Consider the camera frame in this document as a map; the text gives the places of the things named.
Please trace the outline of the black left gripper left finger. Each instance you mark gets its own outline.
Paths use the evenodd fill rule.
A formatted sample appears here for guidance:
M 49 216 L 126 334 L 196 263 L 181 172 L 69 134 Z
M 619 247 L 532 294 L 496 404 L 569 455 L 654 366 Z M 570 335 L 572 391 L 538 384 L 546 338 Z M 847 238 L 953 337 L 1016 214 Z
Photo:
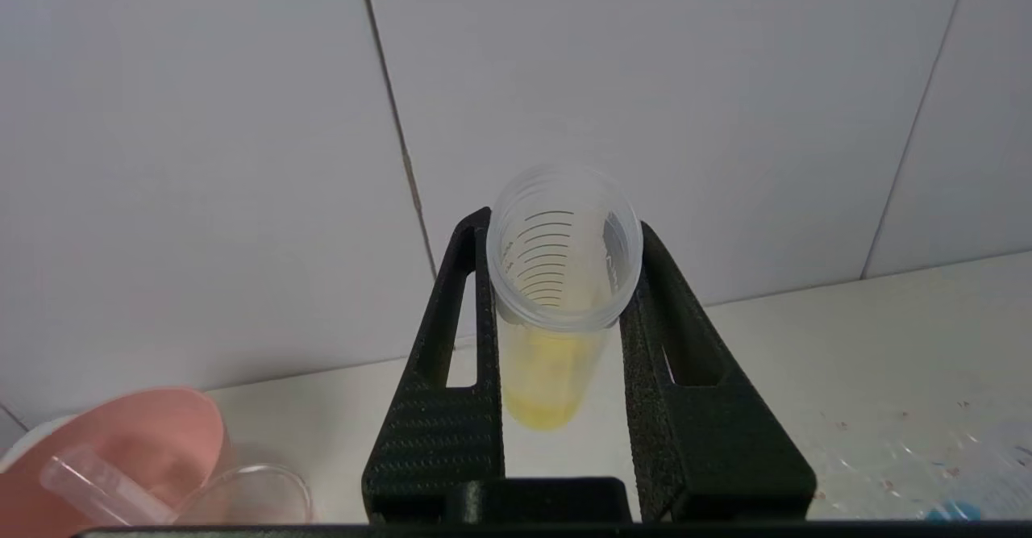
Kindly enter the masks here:
M 505 475 L 497 320 L 485 247 L 492 214 L 483 207 L 461 219 L 443 255 L 361 477 L 369 523 L 441 523 L 455 487 Z M 467 278 L 474 280 L 476 379 L 451 388 Z

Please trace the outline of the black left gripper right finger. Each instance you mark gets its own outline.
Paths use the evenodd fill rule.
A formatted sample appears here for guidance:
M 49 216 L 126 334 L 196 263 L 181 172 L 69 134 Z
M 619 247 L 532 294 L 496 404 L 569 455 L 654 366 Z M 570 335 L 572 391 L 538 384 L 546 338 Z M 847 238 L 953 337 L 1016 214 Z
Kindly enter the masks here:
M 725 346 L 662 239 L 642 224 L 620 318 L 643 523 L 802 523 L 814 469 Z

